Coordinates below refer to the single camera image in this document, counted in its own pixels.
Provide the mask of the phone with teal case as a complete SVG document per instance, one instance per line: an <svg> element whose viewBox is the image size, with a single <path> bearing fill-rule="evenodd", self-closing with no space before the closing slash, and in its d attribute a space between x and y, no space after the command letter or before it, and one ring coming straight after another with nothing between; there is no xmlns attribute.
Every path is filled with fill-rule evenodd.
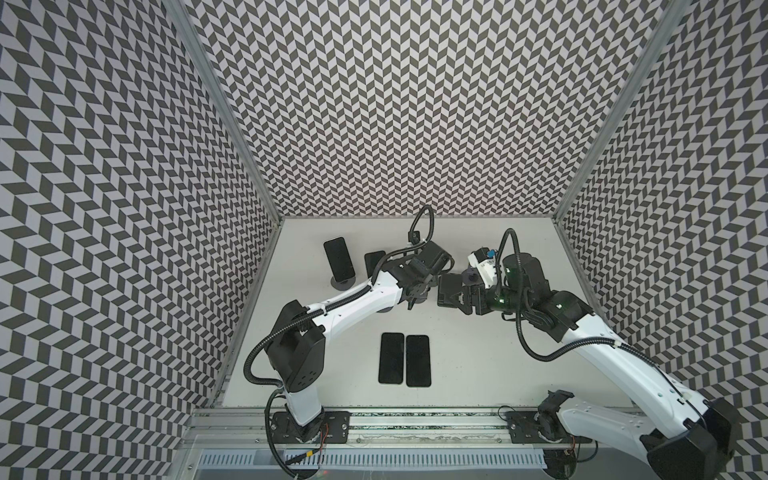
<svg viewBox="0 0 768 480"><path fill-rule="evenodd" d="M406 384L411 388L428 388L431 378L431 349L427 335L406 337Z"/></svg>

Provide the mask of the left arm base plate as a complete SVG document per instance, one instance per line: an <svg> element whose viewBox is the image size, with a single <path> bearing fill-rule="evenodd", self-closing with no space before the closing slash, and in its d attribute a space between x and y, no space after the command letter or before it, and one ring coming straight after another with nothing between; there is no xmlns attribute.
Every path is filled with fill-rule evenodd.
<svg viewBox="0 0 768 480"><path fill-rule="evenodd" d="M300 426L287 411L270 417L271 438L276 444L346 444L351 413L349 411L324 411L305 426Z"/></svg>

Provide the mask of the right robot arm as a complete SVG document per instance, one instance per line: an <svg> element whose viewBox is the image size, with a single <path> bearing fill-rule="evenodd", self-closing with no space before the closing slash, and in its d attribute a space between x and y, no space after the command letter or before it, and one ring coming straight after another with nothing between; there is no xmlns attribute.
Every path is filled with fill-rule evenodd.
<svg viewBox="0 0 768 480"><path fill-rule="evenodd" d="M564 353L589 361L640 410L631 415L551 391L532 418L541 441L587 438L645 462L661 479L714 479L725 469L741 436L740 415L730 402L708 400L665 373L577 295L552 289L532 255L499 258L482 248L468 260L464 272L438 280L439 305L506 319L520 313Z"/></svg>

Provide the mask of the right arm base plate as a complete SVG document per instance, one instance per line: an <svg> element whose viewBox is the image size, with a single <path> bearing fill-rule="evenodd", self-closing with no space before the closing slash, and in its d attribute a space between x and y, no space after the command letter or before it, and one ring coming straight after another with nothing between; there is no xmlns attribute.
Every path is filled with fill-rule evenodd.
<svg viewBox="0 0 768 480"><path fill-rule="evenodd" d="M497 411L497 416L505 423L512 444L579 446L595 443L587 437L573 436L561 427L546 424L540 419L538 411L502 406Z"/></svg>

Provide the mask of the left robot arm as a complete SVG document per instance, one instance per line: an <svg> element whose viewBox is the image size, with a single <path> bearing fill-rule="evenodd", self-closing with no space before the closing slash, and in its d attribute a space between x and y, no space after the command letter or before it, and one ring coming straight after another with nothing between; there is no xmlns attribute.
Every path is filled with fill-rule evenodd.
<svg viewBox="0 0 768 480"><path fill-rule="evenodd" d="M454 265L450 253L427 240L385 254L369 279L347 293L307 306L287 303L270 333L248 353L243 377L252 385L272 386L285 398L295 442L315 439L326 416L315 386L326 348L376 313L423 301L439 275Z"/></svg>

